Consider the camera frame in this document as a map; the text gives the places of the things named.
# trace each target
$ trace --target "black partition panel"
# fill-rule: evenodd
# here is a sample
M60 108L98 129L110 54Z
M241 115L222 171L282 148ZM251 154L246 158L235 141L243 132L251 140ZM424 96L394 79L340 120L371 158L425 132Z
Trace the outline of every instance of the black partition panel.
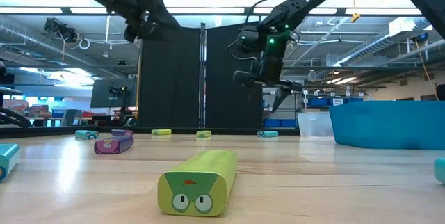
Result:
M169 31L169 42L143 41L138 123L197 127L200 30Z
M251 62L238 61L226 50L237 38L240 27L224 26L207 31L205 125L208 128L262 128L261 86L247 89L233 81L233 73L248 71Z

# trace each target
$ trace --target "cartoon mouth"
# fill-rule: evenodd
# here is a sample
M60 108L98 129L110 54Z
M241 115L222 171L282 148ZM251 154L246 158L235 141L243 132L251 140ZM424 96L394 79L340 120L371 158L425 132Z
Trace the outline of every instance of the cartoon mouth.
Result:
M194 182L193 180L189 180L189 179L187 179L187 180L183 183L183 185L187 185L187 184L196 184L196 182Z

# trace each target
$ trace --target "cartoon eye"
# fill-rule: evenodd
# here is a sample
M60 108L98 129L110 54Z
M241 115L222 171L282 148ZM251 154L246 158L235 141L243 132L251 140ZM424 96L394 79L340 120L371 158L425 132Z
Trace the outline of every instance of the cartoon eye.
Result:
M208 195L201 195L200 197L198 197L196 199L196 202L195 202L196 209L201 214L209 213L212 205L213 205L212 200L211 200L210 196L208 196Z
M188 208L188 198L184 194L176 195L173 198L173 207L179 212L184 212Z

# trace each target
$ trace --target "yellow-green block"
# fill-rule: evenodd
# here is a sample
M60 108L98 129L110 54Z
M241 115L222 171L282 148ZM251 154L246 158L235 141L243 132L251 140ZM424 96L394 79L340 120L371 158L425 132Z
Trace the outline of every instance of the yellow-green block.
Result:
M209 130L203 130L203 131L197 131L196 137L197 138L207 138L211 136L211 131Z
M158 181L158 206L164 214L218 216L229 201L236 153L207 150L164 173Z
M171 129L154 129L152 130L152 135L169 135L172 134Z

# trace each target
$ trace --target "purple block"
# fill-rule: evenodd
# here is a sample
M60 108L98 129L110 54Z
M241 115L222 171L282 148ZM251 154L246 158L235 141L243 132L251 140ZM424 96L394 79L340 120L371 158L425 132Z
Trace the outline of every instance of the purple block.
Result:
M95 141L96 154L120 154L133 145L133 136L112 136Z
M125 130L125 129L113 129L111 130L112 136L133 136L132 130Z

